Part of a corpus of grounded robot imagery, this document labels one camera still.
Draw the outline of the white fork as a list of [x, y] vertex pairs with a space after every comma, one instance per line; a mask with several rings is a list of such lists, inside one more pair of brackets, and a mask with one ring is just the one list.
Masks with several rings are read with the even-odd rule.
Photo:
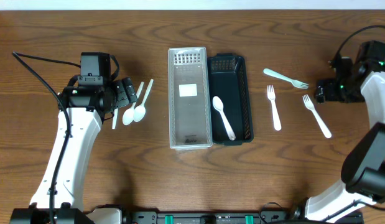
[[267, 98], [271, 102], [274, 129], [276, 131], [280, 131], [282, 129], [282, 126], [281, 126], [280, 117], [276, 107], [276, 95], [275, 95], [274, 87], [272, 85], [267, 86]]
[[323, 122], [323, 120], [320, 117], [320, 115], [317, 113], [317, 111], [316, 111], [316, 109], [315, 109], [315, 107], [314, 107], [310, 97], [308, 96], [308, 94], [303, 95], [302, 99], [304, 101], [305, 107], [313, 113], [313, 115], [314, 115], [314, 117], [315, 117], [315, 119], [316, 119], [316, 121], [317, 121], [317, 123], [318, 123], [318, 125], [319, 125], [319, 127], [320, 127], [320, 129], [321, 129], [321, 131], [323, 133], [323, 135], [326, 138], [330, 139], [332, 137], [332, 134], [331, 134], [330, 130], [328, 129], [328, 127], [326, 126], [326, 124]]

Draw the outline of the pale green plastic fork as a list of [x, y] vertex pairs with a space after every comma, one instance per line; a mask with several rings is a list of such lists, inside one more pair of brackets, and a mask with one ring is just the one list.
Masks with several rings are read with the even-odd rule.
[[298, 81], [298, 80], [291, 79], [291, 78], [286, 77], [280, 73], [277, 73], [277, 72], [275, 72], [269, 68], [265, 68], [263, 70], [263, 73], [266, 75], [269, 75], [270, 77], [274, 77], [274, 78], [278, 78], [280, 80], [287, 81], [287, 82], [291, 83], [296, 88], [300, 88], [300, 89], [308, 89], [309, 88], [309, 84]]

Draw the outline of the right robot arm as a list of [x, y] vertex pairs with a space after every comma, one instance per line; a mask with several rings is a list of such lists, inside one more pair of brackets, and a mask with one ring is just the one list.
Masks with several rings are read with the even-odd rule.
[[385, 43], [364, 42], [356, 60], [336, 54], [330, 64], [336, 77], [317, 82], [315, 100], [365, 103], [370, 130], [347, 155], [341, 178], [293, 208], [291, 220], [335, 223], [385, 202]]

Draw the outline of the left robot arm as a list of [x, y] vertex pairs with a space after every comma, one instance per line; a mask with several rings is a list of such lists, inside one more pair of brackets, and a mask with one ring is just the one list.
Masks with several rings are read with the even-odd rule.
[[111, 70], [116, 57], [81, 53], [80, 74], [71, 77], [58, 103], [58, 129], [44, 177], [27, 208], [13, 210], [11, 223], [127, 223], [119, 206], [83, 212], [83, 186], [92, 147], [107, 114], [137, 101], [130, 78]]

